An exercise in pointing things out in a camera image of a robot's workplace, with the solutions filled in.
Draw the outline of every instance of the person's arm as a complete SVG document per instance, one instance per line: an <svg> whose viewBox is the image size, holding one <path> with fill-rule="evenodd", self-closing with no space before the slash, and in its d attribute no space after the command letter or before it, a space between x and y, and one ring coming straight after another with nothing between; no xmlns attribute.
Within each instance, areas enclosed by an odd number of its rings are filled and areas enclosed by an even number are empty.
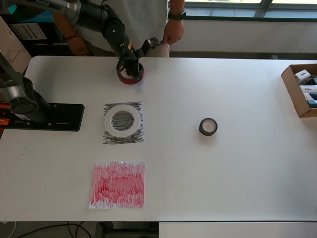
<svg viewBox="0 0 317 238"><path fill-rule="evenodd" d="M185 0L170 0L170 12L173 15L181 14L185 9ZM163 43L172 45L179 41L185 32L183 20L169 19L164 30Z"/></svg>
<svg viewBox="0 0 317 238"><path fill-rule="evenodd" d="M80 36L76 36L76 31L72 24L70 24L66 17L59 13L53 13L54 20L59 26L65 38L71 39L67 40L70 50L75 56L90 56L89 50Z"/></svg>

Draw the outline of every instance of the white wall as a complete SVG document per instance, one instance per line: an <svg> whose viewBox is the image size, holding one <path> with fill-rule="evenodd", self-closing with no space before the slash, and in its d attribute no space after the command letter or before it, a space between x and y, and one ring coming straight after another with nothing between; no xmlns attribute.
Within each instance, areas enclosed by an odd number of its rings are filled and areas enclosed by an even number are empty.
<svg viewBox="0 0 317 238"><path fill-rule="evenodd" d="M317 23L186 20L172 51L317 53Z"/></svg>

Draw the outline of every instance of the black mounting plate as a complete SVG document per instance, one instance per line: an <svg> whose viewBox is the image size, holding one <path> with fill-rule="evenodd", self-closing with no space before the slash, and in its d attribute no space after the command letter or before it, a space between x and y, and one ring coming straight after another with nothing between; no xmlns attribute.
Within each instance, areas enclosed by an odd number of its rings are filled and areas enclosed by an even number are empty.
<svg viewBox="0 0 317 238"><path fill-rule="evenodd" d="M32 121L22 120L13 113L8 113L5 117L10 119L10 123L4 128L20 130L59 130L59 131L79 131L84 114L84 105L50 103L55 110L55 118L47 124L36 124Z"/></svg>

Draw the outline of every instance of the box label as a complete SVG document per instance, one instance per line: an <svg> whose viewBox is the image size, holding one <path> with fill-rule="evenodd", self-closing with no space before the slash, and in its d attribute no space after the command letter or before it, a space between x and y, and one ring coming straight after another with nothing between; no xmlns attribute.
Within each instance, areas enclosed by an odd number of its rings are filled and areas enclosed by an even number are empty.
<svg viewBox="0 0 317 238"><path fill-rule="evenodd" d="M18 23L10 26L22 41L47 39L38 23Z"/></svg>

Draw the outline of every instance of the wristwatch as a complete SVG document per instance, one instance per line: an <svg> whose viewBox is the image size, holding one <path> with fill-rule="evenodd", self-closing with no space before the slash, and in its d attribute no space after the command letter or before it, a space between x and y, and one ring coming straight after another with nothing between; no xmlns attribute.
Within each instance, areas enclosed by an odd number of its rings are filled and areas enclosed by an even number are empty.
<svg viewBox="0 0 317 238"><path fill-rule="evenodd" d="M69 41L70 39L73 39L74 37L77 37L77 36L79 36L78 33L76 33L76 35L74 35L74 36L64 37L64 39Z"/></svg>
<svg viewBox="0 0 317 238"><path fill-rule="evenodd" d="M186 16L186 11L183 11L181 14L178 15L174 15L170 12L170 10L168 11L168 18L169 19L173 19L173 20L177 20L177 21L181 21L185 18Z"/></svg>

